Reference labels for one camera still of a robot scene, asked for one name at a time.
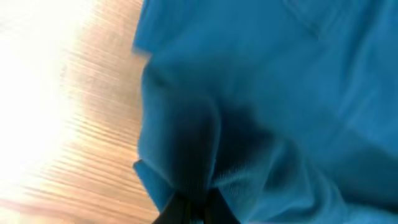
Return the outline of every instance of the wooden floor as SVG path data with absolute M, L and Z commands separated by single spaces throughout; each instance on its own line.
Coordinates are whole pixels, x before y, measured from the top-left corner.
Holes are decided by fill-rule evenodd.
M 141 0 L 0 1 L 0 223 L 151 223 Z

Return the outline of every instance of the blue fabric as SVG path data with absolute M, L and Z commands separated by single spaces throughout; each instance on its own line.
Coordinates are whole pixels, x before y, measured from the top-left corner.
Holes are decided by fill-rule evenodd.
M 398 2 L 146 0 L 141 160 L 161 211 L 398 223 Z

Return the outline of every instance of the black object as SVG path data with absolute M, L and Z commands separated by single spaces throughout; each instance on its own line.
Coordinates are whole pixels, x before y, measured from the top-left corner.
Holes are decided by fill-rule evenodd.
M 175 193 L 153 224 L 240 224 L 224 201 L 219 190 L 208 194 L 203 208 L 192 204 L 183 195 Z

